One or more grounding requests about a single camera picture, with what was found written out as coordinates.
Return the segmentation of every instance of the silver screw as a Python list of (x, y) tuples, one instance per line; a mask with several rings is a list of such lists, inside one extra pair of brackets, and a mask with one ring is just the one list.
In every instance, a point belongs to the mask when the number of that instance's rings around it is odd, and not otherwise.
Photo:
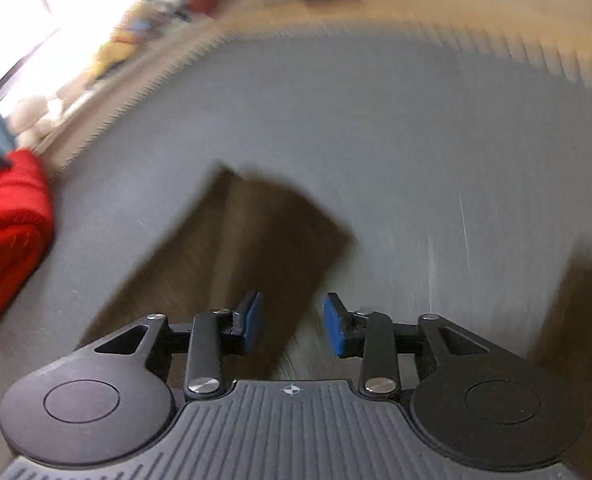
[(198, 377), (187, 383), (187, 388), (195, 394), (212, 394), (219, 387), (220, 382), (212, 377)]
[(386, 377), (374, 377), (365, 381), (365, 390), (372, 394), (390, 394), (396, 389), (396, 383)]

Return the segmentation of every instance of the red cloth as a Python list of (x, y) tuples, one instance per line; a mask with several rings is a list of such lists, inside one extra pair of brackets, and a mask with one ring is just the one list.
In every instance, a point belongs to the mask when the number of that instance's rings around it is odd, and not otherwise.
[(0, 169), (0, 314), (36, 268), (54, 235), (48, 179), (28, 150)]

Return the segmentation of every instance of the white crosshair symbol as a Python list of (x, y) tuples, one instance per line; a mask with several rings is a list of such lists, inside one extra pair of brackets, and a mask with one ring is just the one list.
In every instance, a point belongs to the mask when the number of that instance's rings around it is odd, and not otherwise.
[(296, 386), (295, 384), (290, 384), (289, 386), (285, 386), (282, 391), (287, 395), (296, 395), (302, 391), (302, 388)]

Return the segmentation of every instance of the red fabric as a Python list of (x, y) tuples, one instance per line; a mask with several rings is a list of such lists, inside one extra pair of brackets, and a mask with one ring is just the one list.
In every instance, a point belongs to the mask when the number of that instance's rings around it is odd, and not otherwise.
[(47, 175), (28, 150), (0, 169), (0, 314), (40, 262), (54, 235)]

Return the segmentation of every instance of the dark brown object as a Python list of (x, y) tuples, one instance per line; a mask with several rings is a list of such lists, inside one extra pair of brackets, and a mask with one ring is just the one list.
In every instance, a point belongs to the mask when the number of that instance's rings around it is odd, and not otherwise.
[[(80, 344), (151, 312), (181, 322), (209, 308), (232, 308), (255, 289), (265, 298), (261, 336), (252, 355), (227, 359), (225, 370), (230, 378), (281, 375), (279, 363), (303, 317), (308, 318), (304, 325), (319, 328), (313, 296), (348, 242), (343, 229), (289, 186), (221, 170), (180, 228), (98, 314)], [(319, 332), (305, 329), (303, 336)], [(338, 361), (327, 348), (307, 354), (309, 375), (327, 374)], [(180, 384), (181, 365), (172, 367), (170, 384)]]
[(566, 462), (592, 480), (592, 245), (579, 246), (570, 260), (532, 357), (565, 378), (582, 402), (585, 430)]

